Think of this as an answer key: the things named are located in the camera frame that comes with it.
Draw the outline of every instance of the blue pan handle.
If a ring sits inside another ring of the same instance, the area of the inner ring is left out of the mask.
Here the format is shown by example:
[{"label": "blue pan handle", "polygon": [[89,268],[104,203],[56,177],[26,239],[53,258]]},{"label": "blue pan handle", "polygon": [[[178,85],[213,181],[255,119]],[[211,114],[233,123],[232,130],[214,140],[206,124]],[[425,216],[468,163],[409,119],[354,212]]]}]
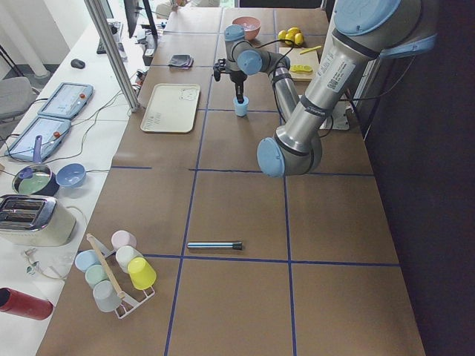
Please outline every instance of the blue pan handle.
[{"label": "blue pan handle", "polygon": [[33,163],[42,162],[42,140],[43,140],[42,135],[38,135],[35,138],[35,147],[33,149]]}]

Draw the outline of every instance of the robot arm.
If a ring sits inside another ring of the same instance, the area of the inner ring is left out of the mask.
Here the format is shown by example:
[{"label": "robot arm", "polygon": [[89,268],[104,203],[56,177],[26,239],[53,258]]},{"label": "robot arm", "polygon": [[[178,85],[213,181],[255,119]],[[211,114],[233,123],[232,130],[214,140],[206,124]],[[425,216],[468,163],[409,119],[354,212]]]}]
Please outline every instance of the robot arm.
[{"label": "robot arm", "polygon": [[227,60],[221,63],[220,72],[228,73],[235,83],[238,102],[242,102],[247,76],[266,73],[286,120],[274,137],[259,144],[261,170],[271,177],[282,177],[315,169],[322,155],[318,129],[353,77],[380,53],[396,58],[430,50],[435,41],[437,10],[437,0],[339,0],[334,10],[332,46],[300,99],[286,57],[253,48],[244,40],[240,26],[226,28]]}]

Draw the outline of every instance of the monitor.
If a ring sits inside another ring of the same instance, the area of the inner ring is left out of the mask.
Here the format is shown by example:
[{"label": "monitor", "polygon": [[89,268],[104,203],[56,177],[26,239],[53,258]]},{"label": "monitor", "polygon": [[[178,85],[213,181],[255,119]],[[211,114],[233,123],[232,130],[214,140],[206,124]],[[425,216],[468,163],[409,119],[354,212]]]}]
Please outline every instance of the monitor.
[{"label": "monitor", "polygon": [[127,18],[128,37],[134,35],[137,20],[139,18],[139,0],[124,0],[125,17]]},{"label": "monitor", "polygon": [[[158,32],[155,27],[154,16],[152,14],[150,3],[148,0],[142,0],[143,8],[147,14],[148,25],[142,25],[141,34],[137,34],[137,42],[144,46],[144,54],[142,56],[145,65],[150,65],[154,58],[155,50],[158,43]],[[128,37],[134,35],[140,10],[138,0],[124,0],[125,17],[127,18]]]}]

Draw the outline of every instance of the white table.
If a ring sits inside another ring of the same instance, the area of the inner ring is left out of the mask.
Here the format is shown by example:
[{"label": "white table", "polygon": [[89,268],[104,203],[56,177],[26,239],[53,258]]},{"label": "white table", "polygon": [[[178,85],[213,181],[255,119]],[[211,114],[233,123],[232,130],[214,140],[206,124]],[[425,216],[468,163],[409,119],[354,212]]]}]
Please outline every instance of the white table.
[{"label": "white table", "polygon": [[[128,55],[125,68],[129,77],[132,77],[137,69],[146,69],[142,61],[142,51],[138,45],[133,43],[133,40],[127,39],[126,36],[123,36],[122,40],[124,41],[125,52]],[[107,56],[96,54],[98,41],[99,35],[91,24],[38,96],[38,98],[48,98],[62,82],[93,85],[93,97],[84,110],[74,119],[73,124],[93,115],[97,109],[101,108],[119,92],[119,84]],[[74,58],[83,60],[86,63],[85,68],[82,70],[72,68],[70,62]],[[33,104],[13,131],[15,134],[20,134],[34,119],[42,103],[44,102]],[[69,272],[79,243],[85,233],[87,222],[92,215],[97,198],[108,175],[106,170],[111,167],[112,157],[127,125],[129,113],[129,106],[121,94],[111,107],[99,113],[97,123],[89,130],[81,155],[48,164],[53,172],[57,172],[60,168],[72,162],[82,163],[88,171],[105,171],[87,173],[82,187],[76,189],[60,188],[56,193],[55,198],[61,204],[77,207],[83,214],[74,208],[70,208],[77,221],[70,241],[66,245],[53,248],[37,248],[38,251],[34,254],[34,259],[40,262],[43,269],[52,266],[63,275]],[[83,135],[93,122],[94,118],[75,126],[59,146],[59,149],[48,160],[79,153]],[[11,145],[13,140],[9,139],[7,143]],[[2,155],[5,149],[4,146],[1,150]],[[6,157],[0,158],[0,163],[5,166],[7,172],[12,174],[16,174],[27,165],[27,163],[15,162]],[[11,188],[12,179],[11,175],[0,174],[1,195],[14,194]],[[56,304],[62,291],[63,282],[61,280],[49,280],[40,275],[36,277],[28,275],[26,273],[27,262],[20,255],[26,249],[28,249],[28,246],[14,245],[10,241],[0,238],[0,288],[17,289],[33,296],[47,298],[53,304]],[[38,321],[0,313],[0,355],[34,355],[45,335],[50,319],[51,317]]]}]

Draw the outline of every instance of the red thermos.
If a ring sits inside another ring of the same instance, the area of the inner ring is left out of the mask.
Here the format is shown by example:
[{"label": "red thermos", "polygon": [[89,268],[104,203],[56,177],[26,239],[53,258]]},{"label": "red thermos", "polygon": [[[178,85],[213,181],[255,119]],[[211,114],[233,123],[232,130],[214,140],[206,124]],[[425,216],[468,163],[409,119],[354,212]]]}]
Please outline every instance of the red thermos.
[{"label": "red thermos", "polygon": [[0,312],[43,320],[53,312],[53,304],[11,288],[0,288]]}]

